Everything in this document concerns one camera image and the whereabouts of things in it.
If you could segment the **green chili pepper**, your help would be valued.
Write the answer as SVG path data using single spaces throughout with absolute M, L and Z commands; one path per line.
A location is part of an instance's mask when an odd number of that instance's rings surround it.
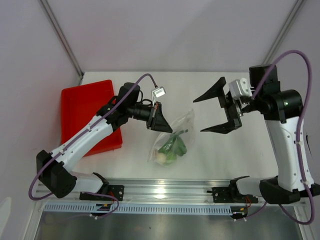
M 165 142 L 165 144 L 158 150 L 159 153 L 167 154 L 171 151 L 172 147 L 174 146 L 177 140 L 177 135 L 172 135 L 169 139 Z

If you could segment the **clear zip top bag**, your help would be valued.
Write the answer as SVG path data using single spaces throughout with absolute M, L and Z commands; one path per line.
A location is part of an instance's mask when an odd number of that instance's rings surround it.
M 186 157 L 195 140 L 194 122 L 193 109 L 173 121 L 171 123 L 173 132 L 162 132 L 158 135 L 147 161 L 167 167 Z

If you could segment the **green bell pepper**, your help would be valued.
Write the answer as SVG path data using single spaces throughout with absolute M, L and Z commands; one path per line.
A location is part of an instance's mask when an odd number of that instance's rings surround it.
M 187 153 L 187 147 L 180 137 L 176 138 L 174 144 L 172 145 L 172 151 L 180 157 Z

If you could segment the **green round lime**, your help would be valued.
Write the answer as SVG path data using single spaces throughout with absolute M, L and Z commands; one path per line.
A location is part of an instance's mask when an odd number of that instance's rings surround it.
M 176 154 L 168 154 L 166 155 L 166 159 L 165 159 L 165 165 L 170 165 L 172 163 L 174 163 L 177 160 L 177 155 Z

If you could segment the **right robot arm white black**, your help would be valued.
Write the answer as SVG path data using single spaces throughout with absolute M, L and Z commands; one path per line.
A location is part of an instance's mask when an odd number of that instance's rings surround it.
M 320 186 L 311 177 L 306 150 L 298 145 L 297 137 L 303 132 L 297 130 L 302 113 L 301 95 L 293 89 L 281 90 L 277 68 L 274 67 L 259 89 L 257 96 L 251 99 L 260 80 L 269 68 L 268 64 L 249 68 L 249 79 L 236 79 L 229 83 L 229 91 L 224 92 L 225 77 L 194 100 L 202 102 L 218 98 L 224 109 L 227 121 L 223 124 L 203 129 L 204 132 L 228 134 L 242 126 L 241 116 L 253 111 L 260 112 L 266 124 L 270 143 L 274 152 L 278 175 L 259 179 L 241 176 L 230 180 L 228 196 L 230 202 L 238 203 L 245 197 L 262 197 L 269 204 L 287 205 L 320 194 Z M 299 152 L 302 156 L 303 170 L 300 169 Z

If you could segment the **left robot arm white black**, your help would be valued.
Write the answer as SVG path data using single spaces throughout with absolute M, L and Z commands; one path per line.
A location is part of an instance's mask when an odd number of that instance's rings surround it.
M 102 106 L 90 122 L 67 142 L 50 153 L 42 150 L 36 156 L 39 181 L 57 198 L 79 192 L 82 200 L 97 200 L 108 196 L 109 182 L 94 172 L 84 174 L 74 172 L 78 161 L 100 141 L 126 124 L 130 118 L 143 121 L 149 130 L 172 133 L 172 128 L 162 113 L 162 104 L 157 98 L 166 91 L 155 87 L 151 92 L 150 104 L 138 100 L 141 88 L 138 84 L 126 82 L 109 102 Z

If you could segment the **red plastic tray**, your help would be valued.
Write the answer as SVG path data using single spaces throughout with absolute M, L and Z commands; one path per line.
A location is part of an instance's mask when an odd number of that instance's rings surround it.
M 61 143 L 78 133 L 115 95 L 110 79 L 61 91 Z

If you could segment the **aluminium rail frame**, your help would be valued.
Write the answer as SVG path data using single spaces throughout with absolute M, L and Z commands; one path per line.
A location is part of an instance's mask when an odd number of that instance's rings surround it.
M 160 205 L 205 205 L 227 204 L 215 203 L 210 193 L 213 187 L 228 187 L 230 180 L 185 180 L 185 179 L 143 179 L 143 178 L 111 178 L 109 185 L 123 185 L 124 195 L 120 204 L 160 204 Z M 50 190 L 37 181 L 32 189 L 36 198 L 50 194 Z M 115 200 L 80 200 L 80 192 L 73 191 L 63 198 L 53 194 L 43 201 L 83 202 L 97 204 L 116 203 Z

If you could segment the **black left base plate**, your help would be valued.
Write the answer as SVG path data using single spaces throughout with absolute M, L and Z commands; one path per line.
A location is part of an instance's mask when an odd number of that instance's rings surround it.
M 125 187 L 123 185 L 104 184 L 96 194 L 112 196 L 121 202 L 124 197 L 124 190 L 125 190 Z M 112 201 L 113 200 L 110 197 L 92 195 L 85 192 L 80 193 L 79 199 L 82 201 Z

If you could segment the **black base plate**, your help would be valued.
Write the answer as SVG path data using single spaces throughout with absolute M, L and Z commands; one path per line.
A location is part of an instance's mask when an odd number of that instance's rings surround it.
M 112 196 L 121 202 L 124 197 L 124 190 L 125 190 L 125 187 L 123 185 L 104 184 L 96 194 Z M 82 201 L 112 201 L 113 200 L 110 197 L 92 195 L 85 192 L 80 193 L 79 199 Z
M 214 203 L 257 204 L 259 202 L 257 197 L 250 194 L 243 195 L 232 187 L 212 187 L 206 192 L 212 195 Z

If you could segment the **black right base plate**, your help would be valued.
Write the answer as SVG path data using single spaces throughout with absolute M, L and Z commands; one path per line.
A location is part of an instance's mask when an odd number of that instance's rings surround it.
M 250 194 L 243 195 L 232 187 L 212 187 L 206 192 L 212 195 L 214 203 L 257 204 L 259 202 L 257 197 Z

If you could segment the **right aluminium corner post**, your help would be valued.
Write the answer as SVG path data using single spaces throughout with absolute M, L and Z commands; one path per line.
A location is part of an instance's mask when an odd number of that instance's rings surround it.
M 262 60 L 254 65 L 270 64 L 295 24 L 307 0 L 295 0 Z

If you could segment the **aluminium corner post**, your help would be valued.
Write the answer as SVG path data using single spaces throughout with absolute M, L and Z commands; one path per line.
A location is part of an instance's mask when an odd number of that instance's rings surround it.
M 254 65 L 270 64 L 295 24 L 307 0 L 295 0 L 262 60 Z
M 45 16 L 48 19 L 57 39 L 59 40 L 66 56 L 68 57 L 69 61 L 71 62 L 74 70 L 76 71 L 77 75 L 82 78 L 84 72 L 82 71 L 80 64 L 64 34 L 62 27 L 59 24 L 57 17 L 55 16 L 54 11 L 52 10 L 50 3 L 48 0 L 39 0 L 38 3 L 40 4 Z

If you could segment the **left aluminium corner post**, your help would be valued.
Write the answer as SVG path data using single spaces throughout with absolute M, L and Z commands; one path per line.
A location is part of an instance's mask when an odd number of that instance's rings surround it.
M 45 16 L 48 19 L 57 39 L 59 40 L 66 56 L 68 57 L 69 61 L 71 62 L 74 70 L 76 71 L 77 75 L 82 78 L 84 72 L 82 71 L 80 64 L 64 34 L 62 27 L 59 24 L 57 17 L 55 16 L 54 11 L 52 10 L 50 3 L 48 0 L 39 0 L 38 3 L 40 4 Z

